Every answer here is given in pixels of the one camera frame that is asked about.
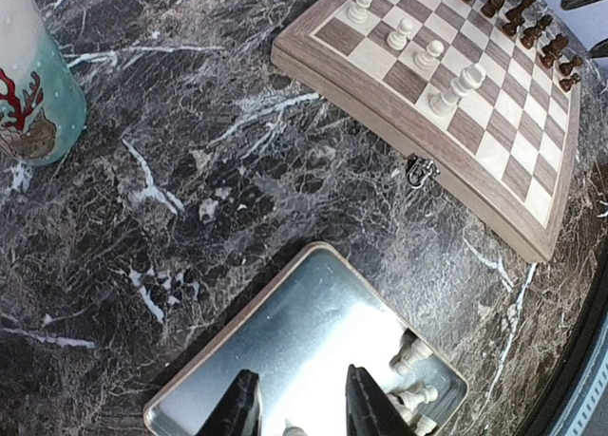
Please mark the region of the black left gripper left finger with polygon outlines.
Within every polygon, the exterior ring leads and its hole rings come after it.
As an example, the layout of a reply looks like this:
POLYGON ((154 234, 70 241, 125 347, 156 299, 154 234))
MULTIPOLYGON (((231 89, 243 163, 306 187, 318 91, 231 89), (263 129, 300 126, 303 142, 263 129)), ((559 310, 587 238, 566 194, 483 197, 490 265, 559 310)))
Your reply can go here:
POLYGON ((196 435, 259 435, 261 414, 259 376, 251 370, 241 370, 196 435))

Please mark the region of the white chess queen piece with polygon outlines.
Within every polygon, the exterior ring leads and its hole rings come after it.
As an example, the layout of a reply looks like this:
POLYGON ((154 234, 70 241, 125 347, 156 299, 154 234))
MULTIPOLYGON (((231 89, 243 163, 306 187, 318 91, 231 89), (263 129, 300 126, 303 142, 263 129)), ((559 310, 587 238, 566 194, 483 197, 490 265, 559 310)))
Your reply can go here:
POLYGON ((479 89, 486 78, 485 68, 479 64, 464 67, 460 74, 453 78, 447 89, 429 98, 431 111, 438 116, 446 116, 458 103, 471 92, 479 89))

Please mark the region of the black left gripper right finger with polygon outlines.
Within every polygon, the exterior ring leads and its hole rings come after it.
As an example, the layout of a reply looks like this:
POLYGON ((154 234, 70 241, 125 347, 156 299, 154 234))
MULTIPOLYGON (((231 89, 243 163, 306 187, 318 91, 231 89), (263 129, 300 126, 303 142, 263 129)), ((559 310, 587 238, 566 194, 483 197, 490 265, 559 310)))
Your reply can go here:
POLYGON ((348 435, 415 435, 365 368, 349 365, 345 396, 348 435))

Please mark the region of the silver metal tray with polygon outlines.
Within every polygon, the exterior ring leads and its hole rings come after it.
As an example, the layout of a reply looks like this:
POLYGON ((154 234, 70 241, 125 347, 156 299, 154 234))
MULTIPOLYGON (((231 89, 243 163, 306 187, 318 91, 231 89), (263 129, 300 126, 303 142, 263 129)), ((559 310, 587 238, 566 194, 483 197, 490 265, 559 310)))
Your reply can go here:
POLYGON ((282 389, 304 362, 335 336, 384 329, 410 330, 434 350, 423 377, 438 399, 419 408, 408 426, 435 435, 468 393, 465 378, 330 244, 306 246, 145 406, 156 435, 194 435, 241 370, 259 376, 261 433, 280 409, 282 389))

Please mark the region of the wooden chessboard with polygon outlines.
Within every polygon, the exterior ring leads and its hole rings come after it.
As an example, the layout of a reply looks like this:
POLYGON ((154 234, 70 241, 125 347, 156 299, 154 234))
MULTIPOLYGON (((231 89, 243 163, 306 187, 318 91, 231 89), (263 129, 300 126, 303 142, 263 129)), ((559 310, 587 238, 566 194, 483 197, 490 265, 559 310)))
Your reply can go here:
POLYGON ((573 174, 580 76, 520 0, 319 0, 272 62, 437 179, 529 262, 553 255, 573 174))

